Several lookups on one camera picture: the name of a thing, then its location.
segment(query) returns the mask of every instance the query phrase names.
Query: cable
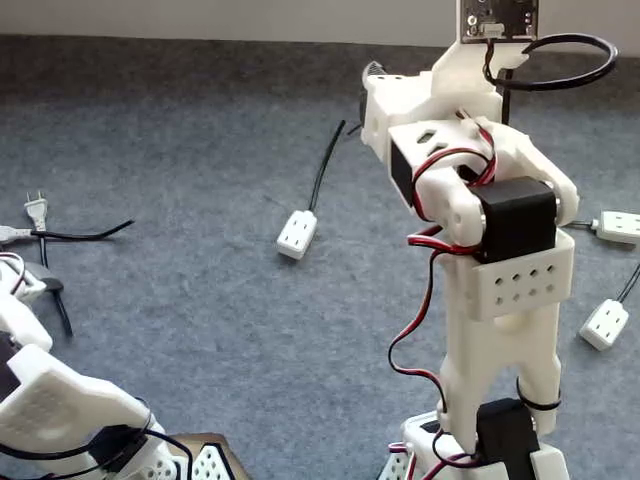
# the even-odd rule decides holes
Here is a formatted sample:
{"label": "cable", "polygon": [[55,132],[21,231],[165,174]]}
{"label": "cable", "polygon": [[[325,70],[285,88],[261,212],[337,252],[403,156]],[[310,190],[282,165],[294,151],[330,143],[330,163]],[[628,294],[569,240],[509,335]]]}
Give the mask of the cable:
{"label": "cable", "polygon": [[24,263],[24,259],[20,255],[17,255],[11,252],[0,252],[0,259],[7,259],[7,258],[10,258],[11,260],[15,260],[20,265],[20,270],[18,270],[18,280],[16,280],[16,283],[13,285],[13,287],[9,291],[11,295],[15,295],[18,292],[20,285],[22,285],[22,282],[24,282],[24,276],[27,273],[27,266]]}
{"label": "cable", "polygon": [[[462,110],[458,111],[456,113],[456,115],[460,119],[470,118],[469,115],[466,114],[466,112],[464,112]],[[460,153],[469,153],[471,155],[476,155],[476,156],[480,157],[486,164],[485,169],[482,171],[482,173],[480,173],[480,175],[478,176],[478,178],[475,181],[470,183],[470,186],[486,185],[487,183],[491,182],[493,180],[493,178],[495,177],[495,172],[496,172],[496,169],[497,169],[498,159],[497,159],[497,156],[496,156],[495,142],[493,140],[493,136],[485,128],[483,128],[480,124],[478,124],[478,128],[479,128],[479,133],[482,136],[482,138],[491,147],[492,153],[491,153],[491,158],[490,159],[487,158],[482,152],[479,152],[477,150],[473,150],[471,148],[449,148],[449,149],[445,149],[445,150],[436,151],[435,153],[430,155],[429,158],[427,158],[427,160],[414,173],[413,180],[412,180],[413,206],[415,208],[415,211],[416,211],[416,214],[418,215],[418,217],[420,217],[425,222],[428,222],[430,220],[426,217],[426,215],[424,213],[424,208],[422,206],[422,201],[420,199],[420,196],[418,195],[418,192],[416,190],[416,186],[417,186],[418,180],[420,180],[420,177],[422,177],[422,175],[427,170],[429,170],[431,167],[433,167],[436,163],[438,163],[441,160],[443,160],[443,159],[445,159],[447,157],[450,157],[452,155],[457,155],[457,154],[460,154]]]}
{"label": "cable", "polygon": [[342,135],[342,130],[347,125],[347,122],[342,120],[338,125],[333,137],[331,138],[331,142],[327,146],[327,150],[324,153],[324,157],[322,158],[322,163],[320,164],[320,168],[318,169],[318,173],[316,174],[316,181],[313,185],[313,192],[311,194],[311,201],[309,201],[309,211],[313,212],[318,203],[318,195],[320,194],[320,185],[322,185],[322,179],[324,178],[324,173],[327,170],[327,165],[329,164],[329,160],[333,156],[333,152],[335,151],[336,144],[338,143],[338,139],[340,135]]}
{"label": "cable", "polygon": [[174,447],[182,450],[184,454],[187,456],[187,480],[191,480],[191,472],[193,470],[193,455],[191,454],[191,450],[189,450],[185,445],[183,445],[179,441],[171,438],[168,435],[165,435],[164,433],[156,432],[154,430],[149,430],[149,429],[145,429],[144,433],[146,435],[150,435],[152,437],[156,437],[161,440],[164,440],[165,442],[170,443]]}
{"label": "cable", "polygon": [[[148,428],[144,428],[144,429],[140,430],[140,434],[159,438],[161,440],[164,440],[167,443],[170,443],[170,444],[174,445],[176,448],[179,448],[180,450],[182,450],[186,454],[187,461],[188,461],[187,480],[191,480],[191,471],[193,469],[193,455],[191,454],[191,451],[185,445],[183,445],[182,443],[178,442],[177,440],[174,440],[173,438],[169,437],[168,435],[165,435],[165,434],[160,433],[160,432],[156,432],[154,430],[150,430]],[[111,441],[111,440],[113,440],[113,437],[109,438],[109,439],[105,439],[105,440],[103,440],[101,442],[94,442],[91,446],[97,445],[99,443],[104,443],[105,441]],[[49,474],[49,475],[45,475],[45,476],[42,476],[42,477],[27,478],[27,479],[20,479],[20,480],[67,480],[67,479],[70,479],[70,478],[79,477],[81,475],[86,475],[87,473],[94,472],[94,471],[96,471],[98,469],[106,467],[107,465],[110,465],[111,463],[113,463],[116,460],[118,460],[123,454],[124,454],[124,451],[121,450],[118,453],[116,453],[113,457],[101,462],[100,464],[94,465],[93,467],[90,467],[90,468],[88,468],[86,470],[82,470],[82,471],[79,471],[79,472],[62,474],[62,475],[51,475],[51,474]],[[6,479],[6,480],[16,480],[16,479],[12,479],[11,477],[7,477],[6,475],[0,475],[0,478]]]}
{"label": "cable", "polygon": [[[506,81],[513,80],[513,69],[508,68],[504,72]],[[502,92],[502,124],[509,125],[511,121],[511,90],[504,88]]]}
{"label": "cable", "polygon": [[402,340],[404,340],[405,338],[407,338],[409,335],[411,335],[422,324],[423,320],[427,316],[427,312],[429,311],[429,306],[431,304],[431,297],[433,296],[433,286],[434,286],[433,266],[438,256],[440,256],[442,253],[443,252],[435,251],[433,252],[433,254],[431,254],[431,259],[429,260],[429,282],[427,286],[427,291],[425,292],[424,299],[422,301],[422,304],[420,305],[420,310],[418,311],[418,314],[416,315],[415,320],[413,320],[409,325],[407,325],[405,329],[402,330],[402,332],[400,332],[396,336],[396,338],[393,339],[393,341],[391,342],[391,345],[389,346],[389,350],[387,352],[387,359],[389,361],[389,365],[391,365],[391,368],[402,375],[423,377],[430,380],[437,387],[438,392],[440,393],[440,398],[442,399],[443,411],[446,413],[447,402],[444,396],[444,389],[442,388],[442,384],[440,383],[440,379],[434,373],[428,370],[400,367],[393,360],[393,350],[396,347],[396,345],[400,343]]}
{"label": "cable", "polygon": [[409,469],[407,470],[406,480],[413,480],[413,474],[416,472],[416,465],[418,464],[418,456],[415,453],[411,454],[409,459]]}
{"label": "cable", "polygon": [[97,242],[100,240],[104,240],[107,237],[110,237],[114,233],[117,233],[120,230],[123,230],[128,226],[133,225],[134,223],[135,223],[134,220],[128,220],[118,225],[117,227],[112,228],[111,230],[107,230],[106,232],[97,233],[94,235],[73,235],[73,234],[67,234],[67,233],[55,233],[55,232],[39,231],[39,230],[33,230],[31,234],[34,237],[55,238],[58,240],[68,240],[71,242]]}
{"label": "cable", "polygon": [[549,35],[530,43],[522,53],[527,55],[539,48],[547,45],[557,45],[562,43],[578,43],[583,45],[590,45],[607,53],[608,58],[604,64],[600,67],[592,70],[591,72],[577,75],[575,77],[563,78],[559,80],[549,80],[542,82],[523,82],[512,79],[500,79],[495,78],[491,72],[491,60],[495,53],[495,43],[492,40],[487,41],[487,53],[485,56],[485,63],[483,67],[483,73],[485,79],[496,87],[502,87],[505,90],[519,90],[525,92],[544,92],[551,90],[566,90],[569,88],[582,87],[588,85],[597,80],[600,80],[604,76],[613,71],[618,59],[618,49],[612,43],[593,35],[585,35],[581,33],[562,33],[559,35]]}
{"label": "cable", "polygon": [[624,303],[624,301],[627,299],[627,297],[631,293],[631,290],[633,290],[633,287],[635,287],[636,284],[638,283],[638,280],[640,280],[640,264],[638,264],[635,272],[633,272],[633,275],[625,285],[624,289],[622,290],[620,295],[618,295],[617,301],[619,303]]}
{"label": "cable", "polygon": [[[47,239],[46,237],[40,237],[40,263],[47,269],[49,269],[49,256],[47,255]],[[64,302],[62,301],[62,295],[59,291],[54,290],[51,292],[51,296],[53,297],[53,301],[56,304],[56,308],[58,309],[58,314],[62,319],[62,328],[64,328],[64,332],[67,337],[73,337],[73,327],[71,326],[71,320],[69,319],[69,314],[67,313],[67,309],[64,306]]]}
{"label": "cable", "polygon": [[347,132],[347,137],[350,137],[351,135],[353,135],[354,133],[356,133],[358,130],[360,130],[362,128],[362,124],[359,123],[358,125],[356,125],[355,127],[353,127],[351,130],[349,130]]}
{"label": "cable", "polygon": [[578,220],[575,222],[571,222],[567,225],[569,228],[588,228],[591,230],[593,228],[593,222],[587,222],[584,220]]}
{"label": "cable", "polygon": [[118,460],[123,454],[124,454],[124,452],[120,451],[117,454],[115,454],[113,457],[111,457],[111,458],[99,463],[98,465],[94,465],[91,468],[87,468],[86,470],[81,470],[79,472],[74,472],[74,473],[66,473],[66,474],[61,474],[61,475],[48,474],[48,475],[44,475],[44,476],[41,476],[41,477],[21,478],[21,479],[14,479],[14,478],[11,478],[11,477],[7,477],[6,475],[0,475],[0,478],[5,479],[5,480],[67,480],[69,478],[79,477],[81,475],[86,475],[87,473],[95,472],[96,470],[104,468],[107,465],[109,465],[109,464],[115,462],[116,460]]}
{"label": "cable", "polygon": [[440,455],[440,453],[438,452],[437,446],[438,446],[438,440],[440,440],[440,438],[442,438],[443,435],[444,435],[444,430],[442,430],[442,429],[438,430],[438,433],[436,433],[435,436],[433,437],[433,442],[431,444],[431,450],[433,450],[433,454],[436,457],[438,457],[438,460],[440,460],[440,462],[443,463],[444,466],[453,467],[453,468],[459,468],[459,469],[463,469],[463,470],[468,470],[468,469],[471,469],[471,468],[477,468],[477,467],[480,466],[480,461],[478,459],[474,459],[473,455],[465,454],[462,457],[462,458],[470,457],[472,459],[472,461],[468,462],[468,463],[458,463],[455,460],[459,460],[459,459],[454,459],[454,458],[447,459],[447,458],[444,458],[442,455]]}
{"label": "cable", "polygon": [[[461,453],[458,455],[453,455],[452,457],[449,457],[449,461],[454,461],[454,460],[462,460],[463,458],[468,457],[469,455],[465,454],[465,453]],[[436,475],[438,475],[442,470],[444,470],[445,468],[447,468],[447,464],[444,462],[440,462],[438,465],[436,465],[433,470],[431,470],[429,473],[427,473],[424,477],[422,477],[422,480],[434,480],[436,478]]]}

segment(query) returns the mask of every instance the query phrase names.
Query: white power outlet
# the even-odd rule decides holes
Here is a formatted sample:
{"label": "white power outlet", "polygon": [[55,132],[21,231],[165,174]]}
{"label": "white power outlet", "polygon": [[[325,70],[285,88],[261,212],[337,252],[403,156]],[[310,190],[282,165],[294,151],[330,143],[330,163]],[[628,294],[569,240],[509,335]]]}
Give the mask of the white power outlet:
{"label": "white power outlet", "polygon": [[606,300],[589,317],[580,335],[600,351],[613,346],[627,325],[629,313],[620,302]]}
{"label": "white power outlet", "polygon": [[603,240],[640,244],[640,215],[623,212],[602,212],[593,223],[596,235]]}
{"label": "white power outlet", "polygon": [[296,211],[278,237],[278,252],[296,260],[302,259],[316,233],[318,219],[313,212]]}

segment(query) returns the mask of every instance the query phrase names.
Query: black power cord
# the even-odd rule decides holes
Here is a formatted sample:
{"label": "black power cord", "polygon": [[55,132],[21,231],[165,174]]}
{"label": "black power cord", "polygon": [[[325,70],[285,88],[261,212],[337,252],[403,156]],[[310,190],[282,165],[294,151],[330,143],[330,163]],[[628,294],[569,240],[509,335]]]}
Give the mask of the black power cord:
{"label": "black power cord", "polygon": [[633,290],[633,287],[635,287],[636,284],[638,283],[638,280],[640,280],[640,264],[638,264],[635,272],[633,272],[633,275],[625,285],[624,289],[622,290],[620,295],[618,295],[618,298],[617,298],[618,302],[624,303],[624,301],[627,299],[627,297],[631,293],[631,290]]}
{"label": "black power cord", "polygon": [[347,125],[347,122],[345,122],[344,120],[340,122],[340,124],[338,125],[338,128],[333,134],[333,137],[331,138],[331,142],[329,142],[329,145],[327,146],[327,150],[324,153],[324,157],[322,158],[322,163],[320,164],[320,168],[318,169],[318,173],[316,174],[316,181],[313,185],[311,200],[309,201],[308,210],[310,212],[313,212],[316,208],[316,205],[318,204],[318,196],[320,194],[320,186],[322,185],[322,179],[324,178],[324,174],[327,170],[327,165],[329,164],[329,160],[331,160],[331,157],[333,156],[333,152],[336,149],[336,144],[340,139],[340,135],[342,135],[342,130],[344,130],[344,127],[346,125]]}
{"label": "black power cord", "polygon": [[49,232],[47,230],[45,231],[33,230],[31,232],[31,235],[33,235],[34,237],[54,238],[56,240],[66,240],[69,242],[99,242],[101,240],[104,240],[110,237],[114,233],[118,233],[120,230],[123,230],[128,226],[133,225],[134,223],[135,223],[134,220],[127,220],[126,222],[121,223],[117,227],[113,227],[112,229],[107,230],[106,232],[96,233],[91,235],[74,235],[70,233],[55,233],[55,232]]}
{"label": "black power cord", "polygon": [[[40,263],[42,266],[49,269],[49,257],[47,255],[47,239],[52,238],[56,240],[68,241],[68,242],[97,242],[108,238],[114,233],[119,232],[120,230],[127,228],[130,225],[133,225],[133,220],[128,220],[110,230],[107,230],[102,233],[92,234],[92,235],[74,235],[74,234],[66,234],[66,233],[55,233],[49,232],[46,230],[32,230],[31,234],[34,237],[38,237],[40,240]],[[53,290],[51,292],[51,296],[56,304],[56,308],[58,309],[58,313],[60,314],[60,318],[62,319],[62,327],[64,328],[65,334],[67,337],[73,337],[73,327],[71,326],[71,320],[69,319],[69,314],[67,313],[67,309],[64,306],[64,302],[62,301],[62,294],[60,290]]]}
{"label": "black power cord", "polygon": [[[46,237],[40,237],[40,263],[47,270],[49,269],[49,257],[47,255]],[[71,326],[71,320],[69,320],[67,309],[64,306],[64,302],[62,301],[62,294],[60,293],[60,290],[53,290],[51,292],[51,296],[53,297],[53,301],[56,303],[58,314],[62,319],[62,328],[64,328],[65,334],[67,335],[67,337],[73,337],[73,327]]]}
{"label": "black power cord", "polygon": [[522,51],[522,53],[526,55],[547,45],[558,45],[565,43],[576,43],[596,47],[607,53],[608,58],[605,63],[603,63],[600,67],[592,70],[591,72],[559,80],[525,82],[509,78],[501,79],[495,78],[493,76],[493,73],[491,72],[491,60],[493,59],[493,55],[495,53],[495,43],[492,40],[489,40],[487,42],[487,53],[485,56],[485,64],[483,68],[484,77],[492,85],[496,87],[502,87],[505,90],[519,90],[524,92],[548,92],[552,90],[566,90],[569,88],[577,88],[588,85],[597,80],[600,80],[604,76],[611,73],[616,66],[619,52],[618,48],[614,44],[602,38],[595,37],[593,35],[585,35],[582,33],[561,33],[558,35],[549,35],[547,37],[543,37],[539,40],[531,42]]}

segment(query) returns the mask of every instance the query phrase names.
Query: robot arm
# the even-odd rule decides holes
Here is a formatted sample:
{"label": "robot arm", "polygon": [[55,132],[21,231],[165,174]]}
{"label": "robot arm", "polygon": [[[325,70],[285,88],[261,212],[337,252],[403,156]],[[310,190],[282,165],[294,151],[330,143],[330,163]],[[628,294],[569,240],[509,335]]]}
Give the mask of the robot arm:
{"label": "robot arm", "polygon": [[[80,375],[51,356],[50,348],[51,338],[31,310],[0,292],[3,453],[59,475],[95,469],[79,476],[85,479],[142,472],[145,478],[186,478],[186,459],[171,455],[160,439],[140,434],[163,433],[147,406],[110,382]],[[78,449],[91,439],[90,448],[75,455],[47,453]]]}

